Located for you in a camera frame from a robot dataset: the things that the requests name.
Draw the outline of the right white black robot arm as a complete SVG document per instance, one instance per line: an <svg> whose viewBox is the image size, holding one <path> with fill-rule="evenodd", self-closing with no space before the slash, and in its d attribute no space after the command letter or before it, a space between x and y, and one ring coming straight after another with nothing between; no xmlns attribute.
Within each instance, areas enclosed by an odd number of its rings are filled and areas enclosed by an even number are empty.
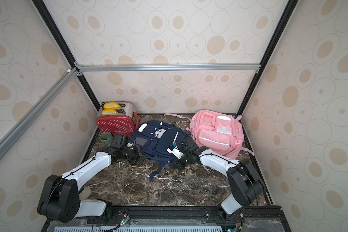
<svg viewBox="0 0 348 232"><path fill-rule="evenodd" d="M172 144L167 152L177 158L173 166L180 170L197 162L227 177L231 194L218 206L218 214L223 221L227 221L237 210L257 201L258 196L266 191L263 178L250 160L233 160L205 146L181 151L179 146Z"/></svg>

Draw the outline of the pink backpack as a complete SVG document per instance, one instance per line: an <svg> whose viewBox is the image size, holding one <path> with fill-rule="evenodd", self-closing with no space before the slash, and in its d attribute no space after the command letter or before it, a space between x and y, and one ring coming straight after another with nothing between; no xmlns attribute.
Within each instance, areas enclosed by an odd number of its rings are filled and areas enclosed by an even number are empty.
<svg viewBox="0 0 348 232"><path fill-rule="evenodd" d="M242 115L232 117L210 110L200 110L191 119L186 130L190 131L199 147L205 146L230 159L236 159L240 151L254 155L243 147L245 141Z"/></svg>

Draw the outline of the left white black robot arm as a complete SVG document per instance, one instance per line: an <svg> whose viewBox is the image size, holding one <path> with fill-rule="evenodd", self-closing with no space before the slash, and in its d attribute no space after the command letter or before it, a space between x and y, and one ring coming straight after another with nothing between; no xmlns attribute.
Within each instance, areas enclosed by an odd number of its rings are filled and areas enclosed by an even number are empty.
<svg viewBox="0 0 348 232"><path fill-rule="evenodd" d="M107 201L82 200L79 192L90 179L113 163L127 160L131 165L136 164L140 153L136 146L106 147L72 170L60 176L49 176L43 186L37 213L63 223L92 216L111 219L112 211L107 209Z"/></svg>

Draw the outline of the navy blue backpack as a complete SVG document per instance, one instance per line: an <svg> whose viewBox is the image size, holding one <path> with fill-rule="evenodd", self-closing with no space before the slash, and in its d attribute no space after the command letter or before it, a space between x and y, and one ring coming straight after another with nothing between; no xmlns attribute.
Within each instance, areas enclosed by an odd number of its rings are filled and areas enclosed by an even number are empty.
<svg viewBox="0 0 348 232"><path fill-rule="evenodd" d="M152 181L165 165L171 166L179 159L173 150L184 152L184 141L190 137L173 124L151 120L139 126L128 142L137 145L148 160L159 162L158 170L150 174L149 179Z"/></svg>

